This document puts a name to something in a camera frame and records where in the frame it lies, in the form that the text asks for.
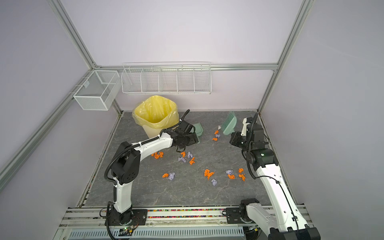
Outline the green hand brush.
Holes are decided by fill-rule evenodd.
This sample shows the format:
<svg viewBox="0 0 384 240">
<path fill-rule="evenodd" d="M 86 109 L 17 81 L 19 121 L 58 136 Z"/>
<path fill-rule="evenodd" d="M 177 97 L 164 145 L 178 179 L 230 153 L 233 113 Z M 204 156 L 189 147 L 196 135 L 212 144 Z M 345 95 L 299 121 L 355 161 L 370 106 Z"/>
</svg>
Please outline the green hand brush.
<svg viewBox="0 0 384 240">
<path fill-rule="evenodd" d="M 235 126 L 237 125 L 237 117 L 234 112 L 230 112 L 228 117 L 221 125 L 221 130 L 224 135 L 230 135 L 235 132 Z"/>
</svg>

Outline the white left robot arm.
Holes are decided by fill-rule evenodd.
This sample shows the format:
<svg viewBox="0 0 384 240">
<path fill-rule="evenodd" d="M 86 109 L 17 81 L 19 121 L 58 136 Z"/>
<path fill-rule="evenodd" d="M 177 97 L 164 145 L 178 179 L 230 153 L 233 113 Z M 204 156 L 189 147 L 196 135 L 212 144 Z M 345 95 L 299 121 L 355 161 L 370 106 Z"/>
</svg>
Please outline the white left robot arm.
<svg viewBox="0 0 384 240">
<path fill-rule="evenodd" d="M 175 147 L 178 153 L 187 146 L 198 143 L 196 127 L 185 121 L 190 112 L 187 110 L 177 124 L 163 129 L 160 133 L 145 141 L 129 144 L 123 142 L 104 172 L 104 179 L 113 183 L 114 200 L 107 207 L 107 222 L 128 225 L 132 221 L 133 205 L 131 201 L 133 181 L 138 177 L 143 159 L 163 149 Z"/>
</svg>

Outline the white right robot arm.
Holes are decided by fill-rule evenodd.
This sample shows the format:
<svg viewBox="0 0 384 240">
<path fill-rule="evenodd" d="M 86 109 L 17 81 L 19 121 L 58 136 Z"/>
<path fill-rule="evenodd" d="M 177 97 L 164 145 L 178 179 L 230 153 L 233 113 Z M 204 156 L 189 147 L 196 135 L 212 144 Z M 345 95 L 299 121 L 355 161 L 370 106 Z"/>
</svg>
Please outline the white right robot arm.
<svg viewBox="0 0 384 240">
<path fill-rule="evenodd" d="M 231 133 L 230 144 L 241 149 L 251 177 L 262 181 L 275 214 L 269 214 L 258 200 L 246 199 L 240 204 L 243 219 L 256 223 L 270 240 L 321 239 L 318 229 L 310 227 L 298 210 L 257 119 L 257 114 L 244 118 L 242 130 Z"/>
</svg>

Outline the green plastic dustpan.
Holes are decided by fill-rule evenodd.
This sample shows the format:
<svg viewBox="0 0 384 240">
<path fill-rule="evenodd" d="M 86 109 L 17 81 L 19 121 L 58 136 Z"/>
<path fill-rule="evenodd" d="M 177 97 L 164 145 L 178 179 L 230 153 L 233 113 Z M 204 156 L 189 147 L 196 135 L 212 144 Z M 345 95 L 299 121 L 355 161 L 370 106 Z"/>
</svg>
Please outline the green plastic dustpan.
<svg viewBox="0 0 384 240">
<path fill-rule="evenodd" d="M 192 128 L 191 132 L 195 133 L 197 135 L 197 137 L 200 137 L 204 132 L 201 123 L 193 124 L 193 128 Z"/>
</svg>

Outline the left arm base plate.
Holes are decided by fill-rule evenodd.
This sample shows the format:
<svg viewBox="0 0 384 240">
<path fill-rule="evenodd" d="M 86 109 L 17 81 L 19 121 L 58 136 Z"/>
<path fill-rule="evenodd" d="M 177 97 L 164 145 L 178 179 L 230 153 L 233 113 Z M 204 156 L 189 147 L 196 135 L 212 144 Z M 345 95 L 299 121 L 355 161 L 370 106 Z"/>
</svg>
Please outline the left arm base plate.
<svg viewBox="0 0 384 240">
<path fill-rule="evenodd" d="M 146 224 L 147 215 L 147 209 L 133 209 L 119 213 L 112 208 L 107 214 L 106 223 L 109 226 L 143 226 Z"/>
</svg>

